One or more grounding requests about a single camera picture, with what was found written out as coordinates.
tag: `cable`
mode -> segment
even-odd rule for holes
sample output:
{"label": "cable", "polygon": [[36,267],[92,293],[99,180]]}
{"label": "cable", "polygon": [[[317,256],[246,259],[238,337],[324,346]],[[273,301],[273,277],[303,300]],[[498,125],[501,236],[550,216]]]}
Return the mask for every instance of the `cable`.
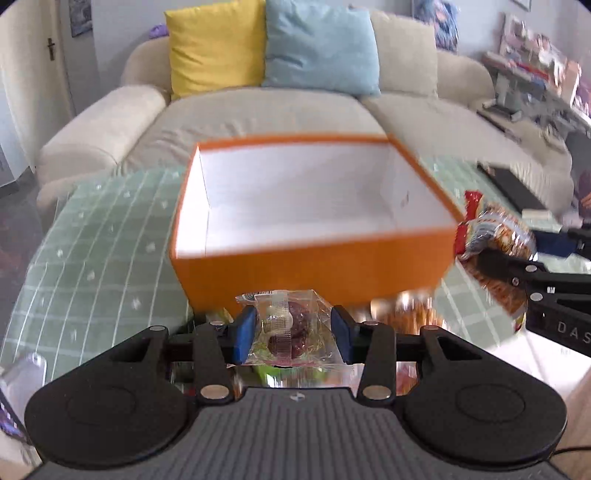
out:
{"label": "cable", "polygon": [[570,452],[591,452],[591,445],[586,445],[583,447],[568,447],[568,448],[561,448],[559,450],[555,450],[552,454],[551,458],[554,458],[556,455],[562,455],[563,453],[570,453]]}

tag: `couch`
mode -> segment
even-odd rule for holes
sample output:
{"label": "couch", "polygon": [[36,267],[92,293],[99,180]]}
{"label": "couch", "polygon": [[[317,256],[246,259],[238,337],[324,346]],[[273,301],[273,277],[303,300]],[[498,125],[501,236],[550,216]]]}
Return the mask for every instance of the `couch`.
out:
{"label": "couch", "polygon": [[[168,38],[138,46],[121,87],[82,112],[41,150],[37,204],[45,228],[59,198],[97,174],[187,164],[196,142],[288,132],[390,134],[419,157],[449,155],[507,166],[554,214],[570,205],[571,158],[540,154],[540,136],[524,124],[521,145],[470,108],[494,98],[490,74],[467,57],[438,51],[437,94],[411,95],[382,88],[377,97],[276,88],[239,88],[171,102]],[[381,70],[387,52],[379,52]]]}

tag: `yellow pillow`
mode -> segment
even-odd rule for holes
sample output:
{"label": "yellow pillow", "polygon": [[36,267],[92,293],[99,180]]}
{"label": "yellow pillow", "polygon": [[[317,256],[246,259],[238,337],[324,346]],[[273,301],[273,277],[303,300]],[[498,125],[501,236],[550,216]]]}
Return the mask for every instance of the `yellow pillow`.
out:
{"label": "yellow pillow", "polygon": [[167,11],[173,93],[182,98],[265,77],[264,0]]}

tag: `orange box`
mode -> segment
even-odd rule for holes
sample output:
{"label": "orange box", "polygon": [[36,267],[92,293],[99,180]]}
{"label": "orange box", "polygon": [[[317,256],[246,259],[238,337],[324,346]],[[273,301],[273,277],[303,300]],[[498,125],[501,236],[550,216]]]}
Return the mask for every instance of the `orange box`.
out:
{"label": "orange box", "polygon": [[195,311],[279,289],[358,304],[438,285],[460,221],[393,138],[213,141],[187,170],[170,258]]}

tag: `picture frame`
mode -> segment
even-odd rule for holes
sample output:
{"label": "picture frame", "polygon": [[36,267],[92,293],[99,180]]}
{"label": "picture frame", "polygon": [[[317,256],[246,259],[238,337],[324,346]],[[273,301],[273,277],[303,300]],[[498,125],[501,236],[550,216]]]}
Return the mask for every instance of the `picture frame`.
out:
{"label": "picture frame", "polygon": [[513,0],[513,2],[519,5],[523,10],[531,12],[532,0]]}
{"label": "picture frame", "polygon": [[72,38],[92,30],[92,7],[90,0],[69,0],[70,28]]}

